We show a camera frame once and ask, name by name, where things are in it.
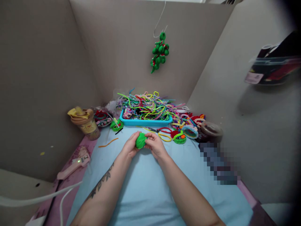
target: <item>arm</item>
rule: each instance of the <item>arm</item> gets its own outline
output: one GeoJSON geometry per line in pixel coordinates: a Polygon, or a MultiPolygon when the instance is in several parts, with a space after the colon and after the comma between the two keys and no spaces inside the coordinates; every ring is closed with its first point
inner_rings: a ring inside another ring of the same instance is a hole
{"type": "Polygon", "coordinates": [[[96,184],[79,209],[71,226],[108,224],[114,212],[129,165],[138,152],[135,144],[139,133],[134,133],[125,143],[111,167],[96,184]]]}
{"type": "Polygon", "coordinates": [[[185,176],[164,148],[162,140],[154,133],[145,135],[147,148],[163,171],[178,210],[187,225],[213,226],[225,224],[212,206],[185,176]]]}

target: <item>wire hook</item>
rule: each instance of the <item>wire hook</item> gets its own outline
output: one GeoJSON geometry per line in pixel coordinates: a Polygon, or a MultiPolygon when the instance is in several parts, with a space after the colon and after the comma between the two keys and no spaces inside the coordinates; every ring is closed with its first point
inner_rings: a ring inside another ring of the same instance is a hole
{"type": "Polygon", "coordinates": [[[160,35],[159,35],[159,36],[155,36],[155,32],[156,32],[156,28],[157,28],[157,26],[158,26],[158,24],[159,24],[159,22],[160,22],[160,20],[161,20],[162,14],[163,14],[164,9],[165,9],[165,6],[166,6],[166,1],[164,2],[164,8],[163,8],[162,13],[161,13],[161,16],[160,16],[160,18],[159,18],[159,20],[158,20],[158,23],[156,24],[156,27],[155,27],[155,29],[154,29],[154,38],[160,37],[160,35]]]}

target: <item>pipe cleaner craft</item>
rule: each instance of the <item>pipe cleaner craft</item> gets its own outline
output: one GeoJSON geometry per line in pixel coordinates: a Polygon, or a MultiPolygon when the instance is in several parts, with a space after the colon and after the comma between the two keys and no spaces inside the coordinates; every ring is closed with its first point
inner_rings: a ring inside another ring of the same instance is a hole
{"type": "Polygon", "coordinates": [[[190,138],[196,139],[201,127],[201,123],[205,121],[206,116],[201,114],[200,116],[192,116],[192,114],[182,114],[180,117],[173,116],[172,128],[190,138]]]}
{"type": "Polygon", "coordinates": [[[176,105],[170,99],[161,98],[158,92],[148,94],[145,92],[141,95],[129,96],[117,93],[122,97],[117,102],[117,107],[124,109],[122,117],[124,119],[141,119],[141,120],[168,120],[169,116],[177,115],[177,108],[181,105],[176,105]]]}
{"type": "Polygon", "coordinates": [[[121,130],[123,128],[123,122],[120,121],[120,119],[116,120],[116,118],[114,118],[114,120],[112,121],[110,128],[114,131],[117,132],[119,130],[121,130]]]}
{"type": "Polygon", "coordinates": [[[184,144],[186,142],[186,136],[183,134],[183,131],[172,131],[170,134],[172,140],[177,144],[184,144]]]}
{"type": "Polygon", "coordinates": [[[186,137],[196,139],[198,137],[198,128],[193,125],[184,125],[181,129],[186,137]]]}
{"type": "Polygon", "coordinates": [[[159,65],[162,63],[164,64],[166,62],[166,58],[165,56],[168,56],[169,54],[169,45],[165,44],[165,38],[166,35],[164,32],[161,32],[160,34],[160,41],[159,42],[155,42],[155,47],[153,49],[153,54],[155,54],[155,56],[151,59],[151,66],[153,67],[151,74],[155,71],[159,69],[159,65]]]}
{"type": "Polygon", "coordinates": [[[140,133],[139,137],[136,140],[136,148],[141,149],[145,145],[145,140],[147,137],[145,136],[145,133],[140,133]]]}

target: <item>plastic container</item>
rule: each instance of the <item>plastic container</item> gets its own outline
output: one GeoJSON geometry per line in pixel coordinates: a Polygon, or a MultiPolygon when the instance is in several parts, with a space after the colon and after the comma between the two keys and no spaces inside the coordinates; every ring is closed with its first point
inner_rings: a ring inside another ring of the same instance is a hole
{"type": "Polygon", "coordinates": [[[120,120],[123,122],[125,126],[157,126],[157,127],[165,127],[168,126],[169,123],[172,122],[172,117],[169,116],[168,120],[141,120],[141,119],[124,119],[123,118],[124,109],[122,109],[120,114],[120,120]]]}
{"type": "Polygon", "coordinates": [[[223,130],[218,125],[204,121],[202,122],[201,129],[198,131],[198,143],[206,143],[213,137],[220,137],[223,135],[223,130]]]}
{"type": "Polygon", "coordinates": [[[100,137],[100,131],[94,120],[92,109],[83,109],[84,113],[89,113],[89,118],[71,116],[71,122],[80,128],[80,130],[88,137],[89,140],[96,140],[100,137]]]}
{"type": "Polygon", "coordinates": [[[258,85],[283,84],[301,66],[301,56],[256,58],[245,82],[258,85]]]}

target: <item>hand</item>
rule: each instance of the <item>hand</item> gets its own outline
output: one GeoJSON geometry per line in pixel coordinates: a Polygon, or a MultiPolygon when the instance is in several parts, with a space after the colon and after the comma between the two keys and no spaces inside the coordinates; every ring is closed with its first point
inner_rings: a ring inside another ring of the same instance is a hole
{"type": "Polygon", "coordinates": [[[133,158],[136,155],[136,153],[139,151],[139,149],[135,147],[136,140],[139,137],[139,133],[141,133],[141,132],[137,131],[137,132],[133,133],[131,135],[131,137],[126,141],[126,143],[124,144],[124,146],[121,150],[125,154],[128,154],[131,158],[133,158]]]}
{"type": "Polygon", "coordinates": [[[155,157],[155,159],[162,159],[166,156],[168,156],[168,153],[163,145],[163,142],[161,138],[154,134],[154,133],[147,133],[145,134],[147,139],[145,140],[145,148],[148,148],[151,150],[151,153],[155,157]]]}

